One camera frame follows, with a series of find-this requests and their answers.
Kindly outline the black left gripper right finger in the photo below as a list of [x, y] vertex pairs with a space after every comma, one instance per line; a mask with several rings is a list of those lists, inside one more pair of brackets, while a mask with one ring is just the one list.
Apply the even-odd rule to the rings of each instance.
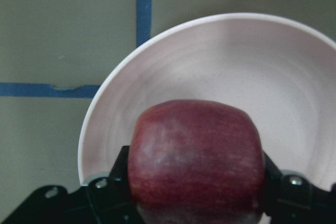
[[270, 223], [335, 223], [335, 184], [315, 186], [303, 175], [281, 171], [265, 158], [264, 213]]

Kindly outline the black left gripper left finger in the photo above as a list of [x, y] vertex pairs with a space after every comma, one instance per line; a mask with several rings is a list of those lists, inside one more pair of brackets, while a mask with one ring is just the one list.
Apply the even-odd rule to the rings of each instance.
[[128, 184], [129, 148], [121, 147], [107, 177], [96, 178], [88, 184], [88, 198], [97, 223], [139, 223]]

